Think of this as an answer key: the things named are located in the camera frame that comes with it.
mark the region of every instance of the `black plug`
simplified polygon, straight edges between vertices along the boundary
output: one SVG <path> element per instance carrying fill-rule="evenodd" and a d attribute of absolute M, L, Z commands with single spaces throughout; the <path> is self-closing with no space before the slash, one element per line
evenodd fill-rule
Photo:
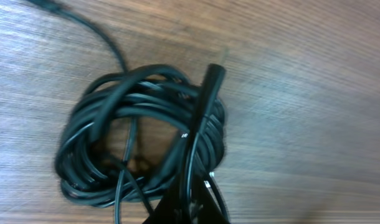
<path fill-rule="evenodd" d="M 42 9 L 52 12 L 52 13 L 58 13 L 61 11 L 64 7 L 61 3 L 57 3 L 53 0 L 26 0 L 29 1 Z"/>

